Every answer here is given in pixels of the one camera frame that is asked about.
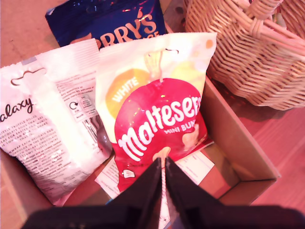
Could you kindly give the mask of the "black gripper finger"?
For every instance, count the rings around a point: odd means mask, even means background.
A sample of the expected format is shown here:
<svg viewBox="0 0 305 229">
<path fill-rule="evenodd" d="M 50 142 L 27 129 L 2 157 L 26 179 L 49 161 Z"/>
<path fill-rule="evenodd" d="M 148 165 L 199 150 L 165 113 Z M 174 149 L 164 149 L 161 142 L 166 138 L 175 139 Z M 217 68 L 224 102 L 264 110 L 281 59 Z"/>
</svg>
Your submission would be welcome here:
<svg viewBox="0 0 305 229">
<path fill-rule="evenodd" d="M 196 185 L 169 157 L 165 160 L 166 185 L 184 220 L 215 220 L 222 216 L 222 204 Z"/>
<path fill-rule="evenodd" d="M 141 216 L 161 193 L 161 159 L 157 158 L 142 175 L 107 207 L 111 210 L 125 210 L 128 214 Z"/>
</svg>

